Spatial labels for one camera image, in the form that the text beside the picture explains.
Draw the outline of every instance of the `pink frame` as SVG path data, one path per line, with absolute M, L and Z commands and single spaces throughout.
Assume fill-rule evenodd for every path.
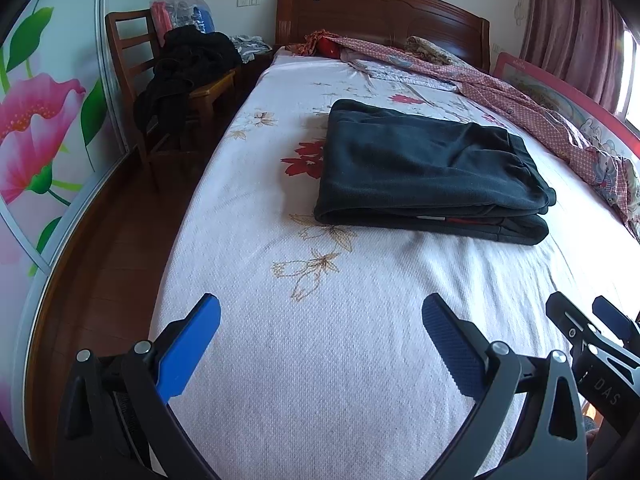
M 494 77 L 502 79 L 505 65 L 516 67 L 521 72 L 532 76 L 549 88 L 574 102 L 590 116 L 599 121 L 605 128 L 620 139 L 636 156 L 640 157 L 640 139 L 638 139 L 616 116 L 607 112 L 603 107 L 587 97 L 585 94 L 575 89 L 569 83 L 565 83 L 556 76 L 532 65 L 526 61 L 518 59 L 511 54 L 501 52 L 494 69 Z

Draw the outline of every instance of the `plastic bag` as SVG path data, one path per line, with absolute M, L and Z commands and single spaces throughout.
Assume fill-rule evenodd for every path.
M 154 0 L 151 15 L 158 33 L 160 46 L 164 35 L 172 28 L 195 25 L 200 32 L 215 32 L 211 9 L 204 0 Z

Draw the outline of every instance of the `folded dark green clothing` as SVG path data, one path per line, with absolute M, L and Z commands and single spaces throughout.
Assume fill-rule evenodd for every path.
M 325 224 L 534 245 L 556 203 L 523 140 L 341 99 L 329 114 L 314 215 Z

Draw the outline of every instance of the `bed frame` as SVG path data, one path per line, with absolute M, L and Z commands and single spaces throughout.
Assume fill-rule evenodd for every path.
M 323 28 L 396 47 L 420 36 L 480 70 L 490 66 L 489 22 L 441 0 L 278 0 L 276 44 L 303 43 Z

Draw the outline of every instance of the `blue item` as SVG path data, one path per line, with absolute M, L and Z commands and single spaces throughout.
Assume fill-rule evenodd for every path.
M 204 31 L 207 34 L 209 34 L 210 32 L 216 31 L 216 27 L 213 25 L 213 20 L 211 19 L 211 14 L 207 9 L 194 7 L 193 10 L 194 10 L 194 13 L 196 12 L 200 13 L 202 24 L 204 25 Z
M 459 323 L 467 322 L 459 321 L 439 294 L 425 298 L 422 303 L 422 324 L 460 393 L 479 402 L 486 391 L 486 365 L 470 345 L 470 334 L 463 333 Z
M 196 313 L 188 320 L 158 365 L 156 389 L 168 403 L 183 391 L 207 346 L 220 326 L 220 302 L 205 294 L 196 306 Z

